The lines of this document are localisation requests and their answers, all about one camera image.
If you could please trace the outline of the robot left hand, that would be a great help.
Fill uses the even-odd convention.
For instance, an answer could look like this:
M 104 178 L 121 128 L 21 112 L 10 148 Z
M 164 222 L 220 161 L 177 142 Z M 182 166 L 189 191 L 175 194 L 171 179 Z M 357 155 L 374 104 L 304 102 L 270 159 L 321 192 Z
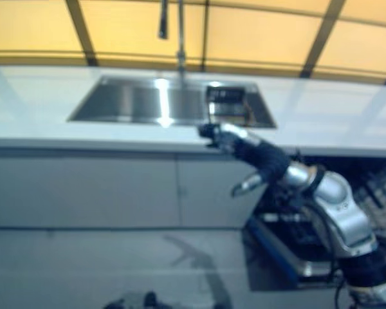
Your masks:
M 108 301 L 102 306 L 103 309 L 114 309 L 114 308 L 143 308 L 144 302 L 143 292 L 124 292 L 118 298 Z

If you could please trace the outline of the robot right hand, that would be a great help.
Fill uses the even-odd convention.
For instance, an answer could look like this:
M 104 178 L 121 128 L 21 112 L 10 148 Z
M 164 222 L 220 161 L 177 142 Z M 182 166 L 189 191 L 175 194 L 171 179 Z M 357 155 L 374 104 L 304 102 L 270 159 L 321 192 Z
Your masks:
M 233 124 L 201 124 L 198 135 L 210 140 L 208 148 L 217 149 L 255 169 L 253 174 L 233 186 L 230 191 L 233 198 L 280 180 L 291 163 L 281 148 Z

